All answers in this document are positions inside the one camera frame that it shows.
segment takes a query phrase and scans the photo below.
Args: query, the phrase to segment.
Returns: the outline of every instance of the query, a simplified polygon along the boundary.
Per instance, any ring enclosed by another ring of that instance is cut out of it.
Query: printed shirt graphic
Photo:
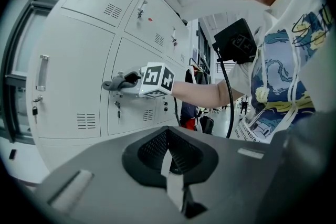
[[[275,132],[315,112],[298,72],[323,45],[333,24],[330,10],[325,0],[292,0],[272,21],[276,23],[257,44],[249,78],[251,111],[231,138],[270,143]]]

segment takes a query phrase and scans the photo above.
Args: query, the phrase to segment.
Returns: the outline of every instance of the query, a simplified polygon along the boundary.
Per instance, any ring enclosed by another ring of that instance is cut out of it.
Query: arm
[[[230,103],[229,93],[225,80],[219,84],[198,85],[187,82],[175,82],[174,97],[203,108],[219,108]],[[232,89],[233,100],[243,94]]]

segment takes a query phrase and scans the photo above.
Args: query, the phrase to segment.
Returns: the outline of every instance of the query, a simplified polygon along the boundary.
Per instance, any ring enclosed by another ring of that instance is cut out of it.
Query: hand
[[[133,88],[138,83],[141,77],[136,72],[128,73],[127,75],[119,74],[112,78],[112,81],[105,81],[103,88],[107,91],[120,91],[124,88]]]

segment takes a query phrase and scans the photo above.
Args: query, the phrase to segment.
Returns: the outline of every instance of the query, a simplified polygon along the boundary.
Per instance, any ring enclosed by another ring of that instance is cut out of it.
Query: wire
[[[227,131],[227,134],[226,134],[226,138],[230,138],[231,136],[231,131],[232,131],[232,127],[233,127],[233,119],[234,119],[234,116],[235,116],[235,108],[234,108],[234,104],[233,104],[233,97],[232,97],[232,90],[231,90],[231,86],[230,86],[230,82],[229,82],[229,78],[227,77],[227,74],[226,74],[226,71],[225,71],[225,67],[224,67],[224,63],[223,63],[223,60],[218,52],[218,50],[216,50],[216,53],[219,57],[219,60],[220,60],[220,67],[222,68],[222,71],[223,71],[223,75],[224,75],[224,78],[225,78],[225,82],[226,82],[226,85],[227,85],[227,90],[229,92],[229,98],[230,98],[230,111],[231,111],[231,116],[230,116],[230,125],[229,125],[229,130]]]
[[[180,123],[180,119],[178,117],[178,112],[177,112],[177,101],[176,101],[176,98],[174,97],[174,103],[175,103],[175,117],[177,119],[177,123],[179,124],[179,127],[181,127],[181,123]]]

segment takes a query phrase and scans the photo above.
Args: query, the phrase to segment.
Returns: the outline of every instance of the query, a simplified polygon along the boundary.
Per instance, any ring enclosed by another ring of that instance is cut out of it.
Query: forearm
[[[202,108],[218,108],[223,106],[217,84],[198,85],[187,82],[175,82],[172,95],[184,102]]]

